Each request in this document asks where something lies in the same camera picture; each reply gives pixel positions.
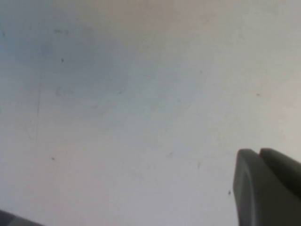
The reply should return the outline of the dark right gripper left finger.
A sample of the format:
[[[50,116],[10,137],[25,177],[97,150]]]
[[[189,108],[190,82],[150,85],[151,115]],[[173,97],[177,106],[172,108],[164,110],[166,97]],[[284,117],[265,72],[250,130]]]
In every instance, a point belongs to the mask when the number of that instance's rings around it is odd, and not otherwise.
[[[233,194],[240,226],[301,224],[301,182],[282,182],[251,149],[237,153]]]

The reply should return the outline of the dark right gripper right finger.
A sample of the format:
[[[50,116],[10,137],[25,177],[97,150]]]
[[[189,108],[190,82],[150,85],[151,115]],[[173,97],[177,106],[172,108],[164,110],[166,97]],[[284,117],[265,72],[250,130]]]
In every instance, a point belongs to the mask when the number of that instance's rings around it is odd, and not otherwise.
[[[301,181],[300,162],[271,148],[262,148],[259,155],[282,182]]]

